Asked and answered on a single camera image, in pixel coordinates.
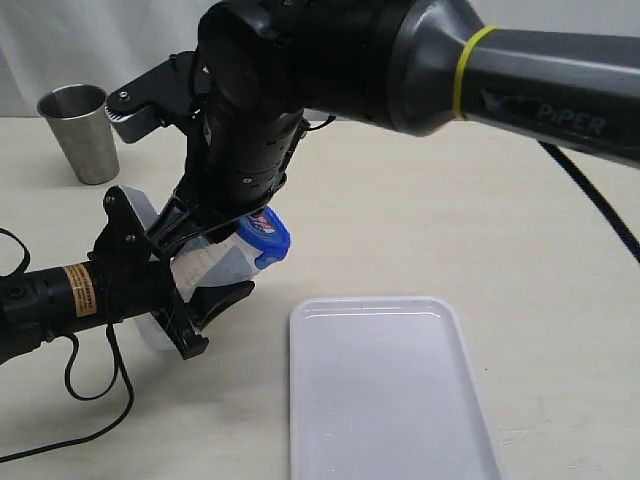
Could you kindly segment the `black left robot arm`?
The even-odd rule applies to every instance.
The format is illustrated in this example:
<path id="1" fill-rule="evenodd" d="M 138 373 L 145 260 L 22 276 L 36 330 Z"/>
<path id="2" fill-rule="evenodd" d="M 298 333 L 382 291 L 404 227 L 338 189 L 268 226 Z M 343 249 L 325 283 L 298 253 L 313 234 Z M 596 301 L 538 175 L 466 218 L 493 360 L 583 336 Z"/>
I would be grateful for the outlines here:
<path id="1" fill-rule="evenodd" d="M 251 280 L 178 291 L 170 260 L 199 236 L 220 240 L 238 220 L 172 196 L 155 212 L 139 190 L 113 186 L 104 196 L 107 223 L 86 261 L 38 271 L 24 264 L 1 279 L 1 359 L 43 342 L 151 314 L 183 359 L 202 354 L 206 326 L 253 290 Z"/>

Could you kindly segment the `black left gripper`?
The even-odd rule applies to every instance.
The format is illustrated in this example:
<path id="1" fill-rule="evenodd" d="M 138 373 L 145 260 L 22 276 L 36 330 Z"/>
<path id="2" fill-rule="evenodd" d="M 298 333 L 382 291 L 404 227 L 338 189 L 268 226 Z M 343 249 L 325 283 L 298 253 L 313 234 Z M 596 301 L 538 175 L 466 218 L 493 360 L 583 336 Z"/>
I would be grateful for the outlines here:
<path id="1" fill-rule="evenodd" d="M 150 313 L 182 358 L 202 354 L 208 340 L 204 330 L 220 314 L 248 297 L 251 280 L 217 287 L 198 287 L 186 306 L 169 267 L 151 251 L 146 229 L 156 213 L 146 195 L 115 185 L 104 196 L 107 223 L 94 243 L 89 259 L 103 286 L 98 313 L 106 324 Z"/>

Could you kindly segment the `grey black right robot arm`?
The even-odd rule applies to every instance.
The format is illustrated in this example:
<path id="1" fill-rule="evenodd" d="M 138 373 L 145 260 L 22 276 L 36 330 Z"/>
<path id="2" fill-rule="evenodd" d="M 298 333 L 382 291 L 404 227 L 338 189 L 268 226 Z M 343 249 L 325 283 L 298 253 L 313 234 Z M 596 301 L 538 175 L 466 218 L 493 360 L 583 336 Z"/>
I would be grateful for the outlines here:
<path id="1" fill-rule="evenodd" d="M 565 156 L 637 166 L 639 42 L 510 30 L 466 1 L 221 1 L 200 19 L 184 176 L 149 236 L 161 256 L 226 236 L 281 188 L 305 110 L 426 136 L 453 120 L 537 140 L 632 254 L 636 237 Z"/>

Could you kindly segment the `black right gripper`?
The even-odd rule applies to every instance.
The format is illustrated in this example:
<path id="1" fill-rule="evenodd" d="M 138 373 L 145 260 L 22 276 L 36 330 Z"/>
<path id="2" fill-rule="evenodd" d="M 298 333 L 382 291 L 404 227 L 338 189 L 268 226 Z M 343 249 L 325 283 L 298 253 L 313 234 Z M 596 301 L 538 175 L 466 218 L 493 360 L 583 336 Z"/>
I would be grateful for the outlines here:
<path id="1" fill-rule="evenodd" d="M 301 110 L 271 119 L 211 108 L 188 137 L 185 171 L 176 192 L 146 231 L 151 251 L 167 260 L 190 240 L 228 239 L 284 183 Z"/>

